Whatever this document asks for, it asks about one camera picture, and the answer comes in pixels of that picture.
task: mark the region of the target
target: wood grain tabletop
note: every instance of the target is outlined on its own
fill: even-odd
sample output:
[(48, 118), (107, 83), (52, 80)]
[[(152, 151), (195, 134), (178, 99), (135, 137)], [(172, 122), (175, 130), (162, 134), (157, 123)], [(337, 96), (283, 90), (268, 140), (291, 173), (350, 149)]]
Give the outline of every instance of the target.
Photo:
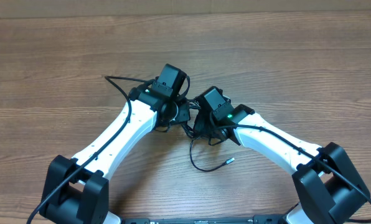
[[(0, 20), (0, 223), (25, 223), (52, 159), (82, 150), (121, 111), (105, 75), (150, 79), (166, 63), (191, 77), (189, 98), (216, 85), (297, 138), (338, 143), (371, 192), (371, 11)], [(291, 177), (261, 154), (197, 141), (198, 166), (236, 159), (203, 173), (189, 143), (180, 127), (142, 138), (110, 182), (110, 210), (250, 217), (298, 202)]]

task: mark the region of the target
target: wire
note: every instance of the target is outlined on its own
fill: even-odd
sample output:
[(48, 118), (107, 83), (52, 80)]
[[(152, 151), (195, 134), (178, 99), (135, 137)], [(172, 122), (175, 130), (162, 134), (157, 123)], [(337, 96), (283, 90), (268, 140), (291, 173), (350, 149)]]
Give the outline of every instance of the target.
[(127, 94), (116, 84), (114, 83), (113, 81), (111, 81), (110, 79), (124, 79), (124, 80), (131, 80), (131, 81), (137, 81), (137, 82), (145, 82), (144, 80), (136, 80), (135, 78), (125, 78), (125, 77), (111, 77), (111, 76), (106, 76), (105, 79), (108, 80), (115, 88), (117, 88), (121, 93), (122, 95), (124, 96), (124, 98), (126, 99), (127, 103), (128, 103), (128, 108), (129, 108), (129, 111), (128, 111), (128, 115), (126, 117), (126, 119), (124, 120), (124, 123), (122, 124), (122, 126), (119, 128), (119, 130), (99, 149), (97, 150), (97, 152), (94, 152), (93, 155), (86, 161), (84, 162), (78, 169), (76, 169), (73, 173), (71, 173), (67, 178), (65, 178), (65, 180), (63, 180), (53, 191), (51, 191), (51, 193), (49, 193), (46, 198), (35, 208), (35, 210), (29, 215), (29, 218), (27, 220), (27, 224), (31, 224), (32, 220), (34, 219), (35, 215), (37, 214), (37, 212), (40, 211), (40, 209), (63, 187), (65, 186), (67, 183), (69, 183), (69, 181), (71, 179), (73, 179), (83, 168), (85, 168), (85, 166), (87, 166), (89, 163), (91, 163), (91, 161), (93, 161), (116, 137), (118, 137), (118, 135), (122, 132), (122, 130), (124, 129), (124, 127), (128, 124), (128, 122), (130, 122), (130, 116), (131, 116), (131, 103), (130, 103), (130, 99), (129, 97), (127, 96)]
[(208, 170), (201, 169), (201, 168), (197, 167), (196, 164), (194, 163), (194, 160), (192, 160), (192, 145), (194, 144), (194, 141), (195, 141), (195, 139), (191, 140), (191, 143), (190, 143), (190, 160), (191, 160), (192, 165), (197, 170), (200, 170), (200, 171), (203, 171), (203, 172), (212, 172), (212, 171), (215, 171), (215, 170), (220, 169), (221, 167), (223, 167), (223, 166), (225, 166), (227, 164), (232, 163), (235, 160), (234, 158), (228, 159), (228, 160), (226, 160), (225, 162), (223, 162), (222, 164), (220, 164), (219, 166), (217, 166), (217, 167), (215, 167), (213, 169), (208, 169)]
[[(291, 146), (293, 149), (297, 150), (298, 152), (300, 152), (301, 154), (307, 156), (308, 158), (314, 160), (314, 162), (317, 162), (318, 164), (320, 164), (321, 166), (323, 166), (325, 169), (331, 171), (336, 177), (340, 178), (341, 180), (343, 180), (343, 182), (345, 182), (346, 184), (348, 184), (349, 186), (351, 186), (353, 189), (355, 189), (356, 191), (358, 191), (358, 193), (361, 194), (361, 196), (363, 196), (363, 198), (365, 198), (368, 201), (369, 204), (371, 204), (371, 198), (368, 195), (366, 195), (362, 190), (360, 190), (356, 185), (354, 185), (351, 181), (349, 181), (348, 179), (346, 179), (342, 174), (338, 173), (338, 171), (336, 171), (335, 169), (333, 169), (332, 167), (330, 167), (326, 163), (320, 161), (318, 158), (316, 158), (315, 156), (311, 155), (310, 153), (305, 152), (301, 147), (297, 147), (295, 144), (291, 143), (286, 138), (280, 136), (279, 134), (275, 133), (274, 131), (269, 130), (269, 129), (266, 129), (266, 128), (261, 127), (261, 126), (252, 126), (252, 125), (245, 125), (245, 124), (220, 126), (220, 127), (214, 128), (212, 131), (215, 131), (215, 130), (218, 130), (218, 129), (224, 129), (224, 128), (251, 128), (251, 129), (257, 129), (257, 130), (264, 131), (266, 133), (272, 134), (274, 137), (282, 140), (287, 145)], [(370, 219), (367, 219), (367, 220), (348, 219), (347, 222), (353, 222), (353, 223), (371, 223), (371, 218)]]

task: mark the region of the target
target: white cable tip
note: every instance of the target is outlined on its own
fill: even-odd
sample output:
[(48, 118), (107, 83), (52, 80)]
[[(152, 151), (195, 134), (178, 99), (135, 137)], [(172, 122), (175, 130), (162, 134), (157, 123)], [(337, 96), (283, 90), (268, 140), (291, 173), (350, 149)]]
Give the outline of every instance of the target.
[(231, 159), (225, 161), (225, 163), (226, 163), (226, 164), (230, 164), (230, 163), (234, 162), (234, 160), (235, 160), (235, 158), (231, 158)]

